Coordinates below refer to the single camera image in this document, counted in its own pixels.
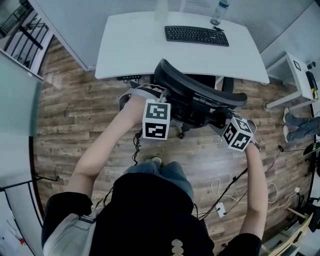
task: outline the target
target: sneaker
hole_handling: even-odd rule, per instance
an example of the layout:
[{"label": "sneaker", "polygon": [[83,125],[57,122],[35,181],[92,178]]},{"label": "sneaker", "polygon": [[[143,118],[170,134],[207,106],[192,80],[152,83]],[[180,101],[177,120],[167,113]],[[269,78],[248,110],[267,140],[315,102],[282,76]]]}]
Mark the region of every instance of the sneaker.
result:
[{"label": "sneaker", "polygon": [[289,113],[289,108],[285,108],[284,109],[284,113],[283,113],[283,118],[282,118],[282,120],[283,120],[283,122],[284,123],[286,123],[286,115]]},{"label": "sneaker", "polygon": [[283,126],[283,135],[284,135],[284,140],[285,140],[286,143],[289,142],[288,139],[287,139],[288,133],[289,133],[289,128],[288,128],[288,126],[284,125]]},{"label": "sneaker", "polygon": [[159,165],[161,165],[162,164],[162,159],[160,158],[160,157],[154,157],[154,158],[152,158],[151,159],[152,161],[154,161],[154,162],[156,162],[156,163],[159,163]]}]

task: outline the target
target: black t-shirt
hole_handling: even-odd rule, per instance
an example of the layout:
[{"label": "black t-shirt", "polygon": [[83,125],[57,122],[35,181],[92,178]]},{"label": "black t-shirt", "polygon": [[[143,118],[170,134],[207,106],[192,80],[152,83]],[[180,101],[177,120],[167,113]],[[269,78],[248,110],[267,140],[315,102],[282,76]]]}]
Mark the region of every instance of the black t-shirt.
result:
[{"label": "black t-shirt", "polygon": [[[42,247],[71,213],[91,213],[87,195],[64,192],[46,206]],[[214,243],[203,222],[191,215],[190,197],[173,183],[147,173],[127,173],[114,183],[111,202],[96,218],[90,256],[172,255],[172,241],[183,243],[184,256],[213,256]],[[220,255],[258,256],[261,240],[253,234],[236,236]]]}]

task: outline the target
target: laminate floor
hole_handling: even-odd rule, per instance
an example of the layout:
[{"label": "laminate floor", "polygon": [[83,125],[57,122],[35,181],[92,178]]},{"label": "laminate floor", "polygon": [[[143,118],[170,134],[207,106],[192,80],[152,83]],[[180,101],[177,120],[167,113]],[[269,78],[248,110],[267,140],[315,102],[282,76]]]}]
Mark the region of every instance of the laminate floor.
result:
[{"label": "laminate floor", "polygon": [[[84,72],[65,48],[54,39],[49,47],[41,72],[45,80],[38,113],[38,136],[34,139],[35,169],[41,175],[52,177],[58,174],[58,182],[41,180],[37,182],[42,206],[50,196],[63,192],[77,161],[90,144],[107,127],[118,112],[118,98],[128,90],[126,84],[115,78],[97,80],[94,72]],[[248,95],[246,106],[237,109],[243,116],[250,117],[257,125],[255,138],[261,146],[261,157],[265,170],[273,164],[279,154],[278,145],[285,146],[283,136],[284,106],[266,110],[266,104],[288,94],[288,88],[272,82],[268,85],[235,80],[235,92]],[[310,117],[308,107],[297,113]],[[105,196],[114,181],[134,164],[134,134],[140,128],[134,127],[116,145],[105,167],[94,184],[93,204]],[[205,213],[218,198],[211,191],[211,182],[219,178],[220,193],[246,168],[246,157],[242,152],[227,149],[221,139],[209,127],[191,130],[183,140],[177,138],[177,128],[171,127],[167,141],[141,139],[141,151],[137,160],[142,162],[159,156],[165,163],[179,162],[194,189],[195,203],[199,213]],[[290,149],[305,148],[312,142],[307,137],[292,145]],[[273,167],[266,173],[268,184],[274,183],[278,198],[269,204],[265,234],[275,232],[289,216],[283,205],[294,194],[295,187],[308,195],[311,175],[305,177],[309,163],[302,157],[302,151],[281,153]],[[212,188],[217,193],[218,180]],[[230,196],[239,199],[247,190],[247,175],[235,183]],[[269,201],[276,199],[276,189],[269,186]],[[297,198],[293,196],[290,204]],[[228,211],[237,202],[229,197],[222,199]],[[225,217],[216,212],[206,218],[210,237],[215,242],[215,253],[222,244],[230,241],[240,230],[247,205],[239,203]]]}]

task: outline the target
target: hand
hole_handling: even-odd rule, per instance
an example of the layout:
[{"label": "hand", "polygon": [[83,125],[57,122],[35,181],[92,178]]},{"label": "hand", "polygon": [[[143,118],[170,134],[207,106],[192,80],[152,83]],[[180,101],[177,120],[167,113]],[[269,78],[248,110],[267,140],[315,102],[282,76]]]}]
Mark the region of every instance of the hand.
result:
[{"label": "hand", "polygon": [[[162,90],[158,88],[154,88],[153,90],[162,92]],[[121,113],[123,113],[126,118],[130,119],[133,125],[141,124],[144,117],[146,100],[147,99],[145,97],[132,94],[124,108],[121,110]]]}]

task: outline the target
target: pants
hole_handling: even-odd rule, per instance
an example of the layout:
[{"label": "pants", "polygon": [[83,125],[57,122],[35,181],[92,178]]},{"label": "pants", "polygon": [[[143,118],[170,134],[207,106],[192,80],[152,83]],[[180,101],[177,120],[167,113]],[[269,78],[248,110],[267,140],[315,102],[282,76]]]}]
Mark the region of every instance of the pants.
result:
[{"label": "pants", "polygon": [[136,174],[136,173],[146,173],[154,174],[161,177],[169,182],[172,182],[194,201],[194,191],[190,182],[187,180],[182,167],[177,162],[171,162],[165,167],[161,168],[160,164],[148,159],[144,163],[129,167],[123,174]]},{"label": "pants", "polygon": [[306,135],[314,136],[319,134],[320,117],[300,118],[288,113],[285,121],[292,126],[297,126],[296,131],[290,131],[287,135],[289,142],[304,138]]}]

